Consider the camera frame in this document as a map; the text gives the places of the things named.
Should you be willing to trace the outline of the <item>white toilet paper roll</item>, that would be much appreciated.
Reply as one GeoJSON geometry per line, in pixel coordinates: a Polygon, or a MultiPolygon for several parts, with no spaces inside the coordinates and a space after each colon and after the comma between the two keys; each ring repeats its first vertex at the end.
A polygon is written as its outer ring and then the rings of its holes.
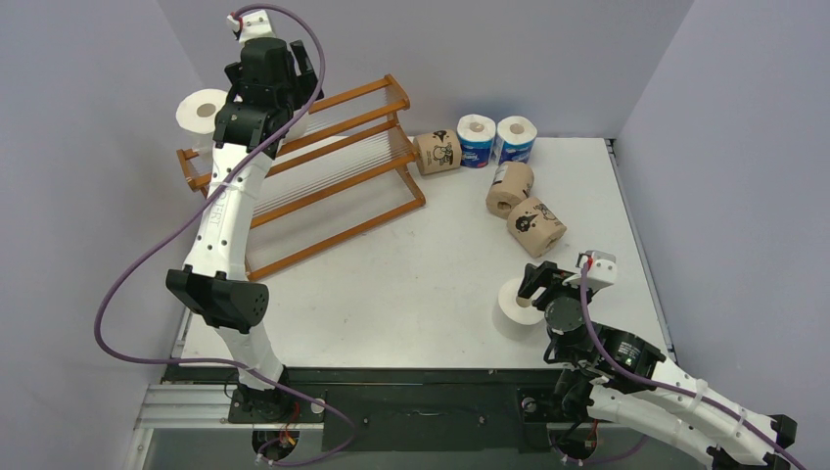
{"type": "Polygon", "coordinates": [[[176,109],[176,121],[192,137],[191,149],[199,155],[209,155],[212,152],[215,117],[225,100],[225,91],[206,88],[185,97],[176,109]]]}
{"type": "Polygon", "coordinates": [[[309,113],[310,111],[305,111],[303,113],[302,108],[299,108],[294,112],[294,117],[299,118],[285,133],[283,137],[283,141],[285,143],[296,141],[306,134],[310,123],[309,113]]]}
{"type": "Polygon", "coordinates": [[[533,307],[530,300],[518,297],[521,283],[521,278],[514,278],[500,287],[492,314],[496,331],[513,341],[527,339],[543,321],[542,311],[533,307]]]}

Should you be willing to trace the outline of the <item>brown roll black print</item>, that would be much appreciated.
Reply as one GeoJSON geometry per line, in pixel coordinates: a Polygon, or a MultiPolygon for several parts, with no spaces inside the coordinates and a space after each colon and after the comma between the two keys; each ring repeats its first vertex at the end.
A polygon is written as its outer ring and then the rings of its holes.
{"type": "Polygon", "coordinates": [[[561,240],[567,226],[539,198],[529,197],[511,210],[507,229],[532,258],[539,258],[561,240]]]}

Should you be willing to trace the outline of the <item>orange wooden tiered shelf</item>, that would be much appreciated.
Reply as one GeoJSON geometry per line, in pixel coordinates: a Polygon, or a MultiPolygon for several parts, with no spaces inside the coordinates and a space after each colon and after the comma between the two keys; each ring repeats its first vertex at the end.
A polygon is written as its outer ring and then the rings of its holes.
{"type": "MultiPolygon", "coordinates": [[[[409,172],[416,150],[400,127],[408,95],[390,74],[316,101],[306,134],[280,139],[265,175],[246,246],[246,273],[260,282],[426,203],[409,172]]],[[[177,157],[208,203],[210,166],[192,149],[177,157]]]]}

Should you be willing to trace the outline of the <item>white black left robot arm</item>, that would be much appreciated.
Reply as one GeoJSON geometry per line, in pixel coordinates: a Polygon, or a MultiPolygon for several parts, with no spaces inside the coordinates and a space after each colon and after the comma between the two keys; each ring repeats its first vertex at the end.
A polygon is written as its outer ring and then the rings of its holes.
{"type": "Polygon", "coordinates": [[[263,325],[269,292],[248,278],[246,246],[280,147],[267,139],[320,92],[299,40],[250,39],[225,73],[231,87],[214,117],[210,202],[182,268],[168,271],[165,286],[224,341],[238,364],[241,408],[279,421],[294,411],[294,400],[263,325]]]}

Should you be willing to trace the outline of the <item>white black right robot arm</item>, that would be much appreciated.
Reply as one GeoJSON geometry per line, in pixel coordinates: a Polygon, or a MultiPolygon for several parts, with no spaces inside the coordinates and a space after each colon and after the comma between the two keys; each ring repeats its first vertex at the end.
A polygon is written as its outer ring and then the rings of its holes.
{"type": "Polygon", "coordinates": [[[616,423],[675,447],[709,469],[800,469],[789,452],[798,431],[785,414],[762,414],[727,399],[639,336],[595,321],[594,297],[617,279],[614,257],[580,254],[576,270],[529,263],[505,285],[503,311],[545,323],[542,359],[563,367],[554,409],[581,424],[616,423]]]}

